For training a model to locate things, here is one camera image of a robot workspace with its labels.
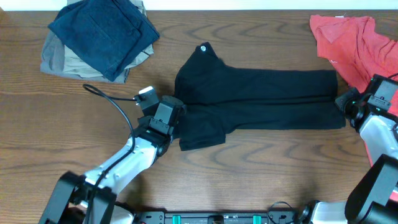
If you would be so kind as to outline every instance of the folded black clothing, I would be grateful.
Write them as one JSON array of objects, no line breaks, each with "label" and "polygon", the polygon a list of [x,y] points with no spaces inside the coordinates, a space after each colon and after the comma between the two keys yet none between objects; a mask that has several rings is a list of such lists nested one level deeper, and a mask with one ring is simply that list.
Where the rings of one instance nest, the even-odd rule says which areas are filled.
[{"label": "folded black clothing", "polygon": [[335,71],[233,68],[209,43],[201,44],[175,79],[175,97],[187,105],[175,128],[181,150],[225,142],[235,129],[338,129]]},{"label": "folded black clothing", "polygon": [[49,24],[57,37],[112,82],[159,33],[129,0],[85,0]]}]

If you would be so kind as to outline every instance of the green strip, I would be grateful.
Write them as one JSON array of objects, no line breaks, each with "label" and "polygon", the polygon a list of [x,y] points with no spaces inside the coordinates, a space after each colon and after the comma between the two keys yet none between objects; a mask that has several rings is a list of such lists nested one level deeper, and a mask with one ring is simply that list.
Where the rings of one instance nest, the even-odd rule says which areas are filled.
[{"label": "green strip", "polygon": [[253,215],[253,224],[261,224],[261,216]]},{"label": "green strip", "polygon": [[173,215],[173,224],[181,224],[181,216],[180,215]]}]

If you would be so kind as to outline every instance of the crumpled red garment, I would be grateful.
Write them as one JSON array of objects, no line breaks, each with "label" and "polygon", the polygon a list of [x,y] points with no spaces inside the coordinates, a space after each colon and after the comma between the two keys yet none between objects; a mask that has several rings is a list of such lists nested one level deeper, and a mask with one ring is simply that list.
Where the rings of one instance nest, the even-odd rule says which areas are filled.
[{"label": "crumpled red garment", "polygon": [[[344,80],[361,93],[374,74],[389,77],[398,73],[397,41],[375,33],[375,25],[369,16],[316,15],[310,19],[318,56],[327,58]],[[389,112],[398,115],[398,94],[391,103]]]}]

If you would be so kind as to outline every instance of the wood grain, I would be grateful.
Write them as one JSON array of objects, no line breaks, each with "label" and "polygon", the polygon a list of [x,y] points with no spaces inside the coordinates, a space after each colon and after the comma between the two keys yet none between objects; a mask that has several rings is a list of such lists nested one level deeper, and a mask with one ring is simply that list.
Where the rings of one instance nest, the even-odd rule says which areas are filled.
[{"label": "wood grain", "polygon": [[[317,57],[308,20],[373,16],[379,33],[398,39],[395,11],[150,11],[161,38],[155,55],[131,70],[125,85],[95,83],[132,97],[154,86],[172,94],[194,48],[209,41],[226,64],[278,70],[332,69]],[[120,114],[82,89],[82,81],[40,73],[40,51],[57,12],[6,12],[0,21],[0,223],[37,223],[58,178],[102,163],[128,135]],[[347,86],[339,78],[339,91]],[[142,114],[121,103],[134,120]],[[167,210],[261,210],[283,200],[347,198],[369,169],[350,127],[318,131],[239,130],[226,144],[169,151],[119,196]]]}]

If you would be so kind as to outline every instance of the gray fabric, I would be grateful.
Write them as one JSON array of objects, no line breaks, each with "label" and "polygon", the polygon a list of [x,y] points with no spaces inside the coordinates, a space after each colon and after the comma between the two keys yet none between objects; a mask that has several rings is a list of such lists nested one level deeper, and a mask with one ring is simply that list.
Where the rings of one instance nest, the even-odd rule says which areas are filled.
[{"label": "gray fabric", "polygon": [[83,78],[77,74],[63,72],[64,58],[64,45],[62,44],[61,40],[52,31],[50,31],[45,39],[42,49],[42,63],[40,64],[41,72],[77,80],[90,80],[108,83],[125,83],[129,75],[129,69],[125,69],[118,77],[116,77],[115,81],[113,82],[109,81],[104,76]]},{"label": "gray fabric", "polygon": [[[68,5],[79,2],[80,0],[68,0]],[[144,3],[141,0],[130,0],[138,10],[143,14],[146,14]],[[126,68],[135,67],[144,62],[150,55],[154,53],[152,44],[145,48]],[[77,56],[71,49],[65,46],[65,61],[63,66],[63,72],[76,74],[84,78],[93,78],[103,76],[99,71],[95,70],[84,62],[79,56]]]}]

